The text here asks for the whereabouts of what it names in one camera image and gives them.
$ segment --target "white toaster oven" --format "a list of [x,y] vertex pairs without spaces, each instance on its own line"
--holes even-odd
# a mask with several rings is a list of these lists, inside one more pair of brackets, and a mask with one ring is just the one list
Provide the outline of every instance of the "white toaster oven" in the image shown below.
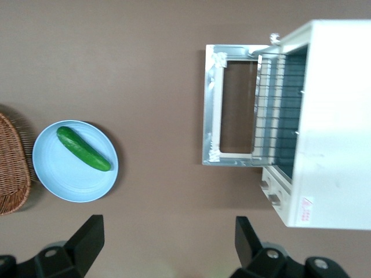
[[371,20],[207,45],[204,165],[263,167],[286,226],[371,230]]

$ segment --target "brown basket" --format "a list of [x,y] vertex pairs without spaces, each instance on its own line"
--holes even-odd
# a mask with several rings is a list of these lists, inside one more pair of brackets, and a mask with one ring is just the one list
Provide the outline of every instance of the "brown basket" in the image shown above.
[[0,215],[18,210],[30,194],[31,177],[21,138],[0,113]]

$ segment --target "oven door frame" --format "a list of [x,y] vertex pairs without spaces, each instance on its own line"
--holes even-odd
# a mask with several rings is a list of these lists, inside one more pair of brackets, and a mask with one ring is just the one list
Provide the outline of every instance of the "oven door frame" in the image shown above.
[[[206,46],[202,145],[203,165],[237,167],[261,167],[267,165],[266,161],[262,162],[260,159],[254,159],[252,153],[226,153],[220,150],[224,69],[227,67],[228,61],[259,62],[259,57],[261,56],[257,53],[267,48],[267,45]],[[258,84],[261,71],[259,63],[257,70],[256,78]]]

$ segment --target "cucumber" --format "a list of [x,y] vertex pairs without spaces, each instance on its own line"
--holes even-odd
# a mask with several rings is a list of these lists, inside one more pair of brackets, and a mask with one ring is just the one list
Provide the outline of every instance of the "cucumber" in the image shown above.
[[109,171],[111,169],[111,164],[71,128],[67,126],[59,127],[57,136],[59,141],[70,152],[87,165],[100,171]]

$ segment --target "plate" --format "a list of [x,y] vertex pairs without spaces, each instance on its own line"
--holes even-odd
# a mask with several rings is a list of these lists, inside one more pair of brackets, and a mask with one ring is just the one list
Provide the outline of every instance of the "plate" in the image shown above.
[[[70,152],[57,137],[57,129],[61,126],[70,127],[79,134],[111,163],[111,170],[96,170]],[[96,127],[79,120],[63,120],[44,129],[36,139],[32,161],[46,189],[59,198],[77,203],[104,196],[118,174],[117,153],[111,141]]]

